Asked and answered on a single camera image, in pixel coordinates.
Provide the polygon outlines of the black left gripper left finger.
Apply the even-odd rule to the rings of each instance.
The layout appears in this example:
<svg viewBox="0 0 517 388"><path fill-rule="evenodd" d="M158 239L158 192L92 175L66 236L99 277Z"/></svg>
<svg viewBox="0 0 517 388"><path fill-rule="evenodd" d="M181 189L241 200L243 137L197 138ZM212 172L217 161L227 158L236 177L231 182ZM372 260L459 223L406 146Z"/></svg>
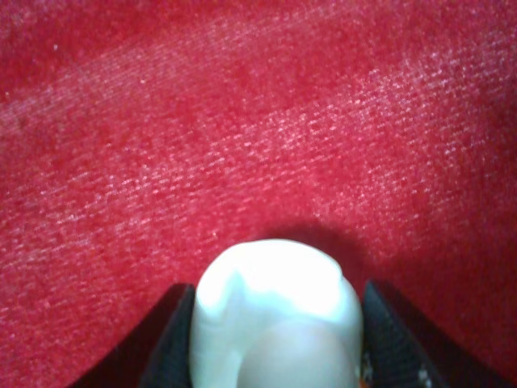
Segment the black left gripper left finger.
<svg viewBox="0 0 517 388"><path fill-rule="evenodd" d="M189 368L189 347L194 303L195 287L187 285L151 352L139 387L193 387Z"/></svg>

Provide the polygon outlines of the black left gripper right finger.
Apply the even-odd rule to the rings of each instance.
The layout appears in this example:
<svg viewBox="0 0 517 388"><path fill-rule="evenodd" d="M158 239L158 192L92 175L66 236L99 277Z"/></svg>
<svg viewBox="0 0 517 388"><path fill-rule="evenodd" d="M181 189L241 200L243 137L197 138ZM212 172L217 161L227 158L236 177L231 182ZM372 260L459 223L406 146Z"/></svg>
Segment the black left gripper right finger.
<svg viewBox="0 0 517 388"><path fill-rule="evenodd" d="M380 284L369 281L364 314L363 379L370 387L445 387L422 346L402 322Z"/></svg>

